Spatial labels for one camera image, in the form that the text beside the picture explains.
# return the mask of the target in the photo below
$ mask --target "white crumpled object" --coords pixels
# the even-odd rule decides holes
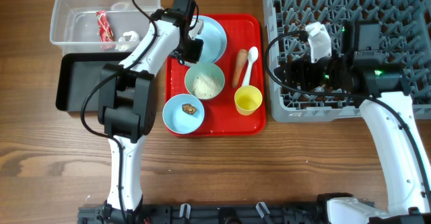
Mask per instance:
[[[126,40],[125,36],[130,36],[130,40]],[[119,42],[139,42],[139,34],[137,32],[134,32],[134,31],[125,32],[125,33],[123,33],[123,36],[121,36],[119,38]],[[134,46],[136,46],[136,45],[134,45],[134,44],[123,44],[123,45],[117,44],[115,46],[115,50],[118,50],[120,52],[125,52]]]

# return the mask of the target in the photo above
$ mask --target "wooden table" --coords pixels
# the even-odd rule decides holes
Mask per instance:
[[[262,0],[197,1],[201,13],[250,13],[263,24]],[[0,223],[76,223],[77,208],[101,204],[110,188],[106,139],[55,108],[62,54],[48,37],[53,4],[0,0]],[[158,115],[142,156],[144,203],[283,203],[351,192],[386,209],[385,179],[362,119],[282,124],[268,102],[256,136],[180,139],[162,121],[164,69],[157,86]],[[95,115],[88,121],[102,130]],[[431,122],[418,127],[430,152]]]

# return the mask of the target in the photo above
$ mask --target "yellow cup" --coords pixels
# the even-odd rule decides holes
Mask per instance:
[[[235,92],[236,110],[243,116],[251,115],[262,104],[262,93],[255,86],[241,86]]]

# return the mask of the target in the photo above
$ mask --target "green bowl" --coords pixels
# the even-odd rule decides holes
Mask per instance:
[[[217,79],[221,83],[222,87],[221,87],[220,91],[214,97],[218,96],[224,88],[224,74],[223,74],[223,71],[214,63],[197,63],[196,65],[193,65],[192,67],[190,67],[190,69],[187,71],[186,77],[185,77],[185,85],[186,85],[187,91],[191,95],[195,96],[195,94],[193,93],[192,83],[195,80],[195,78],[200,74],[209,75],[209,76],[213,77],[214,79]],[[200,100],[212,99],[212,98],[203,99],[203,98],[199,98],[197,96],[196,96],[196,98],[198,98]]]

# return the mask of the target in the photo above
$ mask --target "spoon head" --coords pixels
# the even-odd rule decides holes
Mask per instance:
[[[247,57],[248,62],[254,63],[258,57],[259,57],[259,51],[257,50],[257,47],[254,46],[250,48],[250,50],[248,51],[248,57]]]

